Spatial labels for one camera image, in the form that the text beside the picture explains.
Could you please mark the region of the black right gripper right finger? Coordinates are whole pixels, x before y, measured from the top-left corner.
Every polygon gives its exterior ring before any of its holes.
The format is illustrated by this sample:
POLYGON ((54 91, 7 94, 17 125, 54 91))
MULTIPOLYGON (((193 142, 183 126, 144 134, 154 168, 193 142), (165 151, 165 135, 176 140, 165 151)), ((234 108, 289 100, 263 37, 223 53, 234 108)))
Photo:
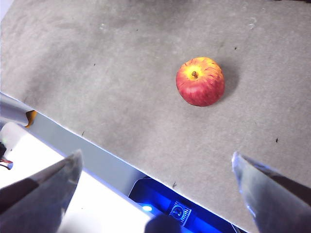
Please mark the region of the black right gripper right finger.
POLYGON ((275 169, 234 152, 232 170, 239 192, 261 233, 309 233, 311 189, 275 169))

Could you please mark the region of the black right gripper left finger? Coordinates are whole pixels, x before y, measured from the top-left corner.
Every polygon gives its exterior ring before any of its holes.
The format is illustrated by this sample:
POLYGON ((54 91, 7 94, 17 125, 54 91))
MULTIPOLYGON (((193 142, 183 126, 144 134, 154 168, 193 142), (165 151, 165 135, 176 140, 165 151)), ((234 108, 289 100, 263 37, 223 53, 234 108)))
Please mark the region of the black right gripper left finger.
POLYGON ((0 190, 2 233, 58 231, 83 170, 80 150, 0 190))

